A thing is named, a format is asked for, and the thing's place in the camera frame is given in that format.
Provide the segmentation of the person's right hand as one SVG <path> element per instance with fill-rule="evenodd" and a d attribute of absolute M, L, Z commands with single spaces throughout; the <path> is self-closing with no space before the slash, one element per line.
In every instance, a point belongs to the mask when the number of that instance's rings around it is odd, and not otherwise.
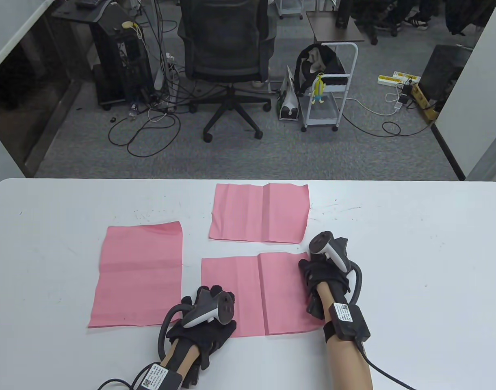
<path fill-rule="evenodd" d="M 309 296 L 306 311 L 317 319 L 325 319 L 322 299 L 318 293 L 318 286 L 322 282 L 327 283 L 336 303 L 347 303 L 346 294 L 351 291 L 347 275 L 352 271 L 347 257 L 347 243 L 346 238 L 335 238 L 330 231 L 321 232 L 309 243 L 310 259 L 299 261 L 298 268 Z"/>

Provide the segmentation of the person's left hand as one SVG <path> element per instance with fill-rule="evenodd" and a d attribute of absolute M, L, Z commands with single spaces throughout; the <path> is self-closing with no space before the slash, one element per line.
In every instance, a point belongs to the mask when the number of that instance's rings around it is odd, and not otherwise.
<path fill-rule="evenodd" d="M 162 326 L 158 338 L 158 354 L 161 360 L 166 358 L 165 341 L 172 345 L 172 357 L 169 362 L 177 368 L 195 347 L 197 357 L 191 363 L 194 371 L 197 366 L 206 370 L 210 366 L 210 356 L 229 340 L 237 329 L 234 320 L 235 295 L 225 291 L 222 286 L 200 286 L 194 300 L 183 297 L 176 307 L 182 312 L 182 318 L 172 327 Z"/>

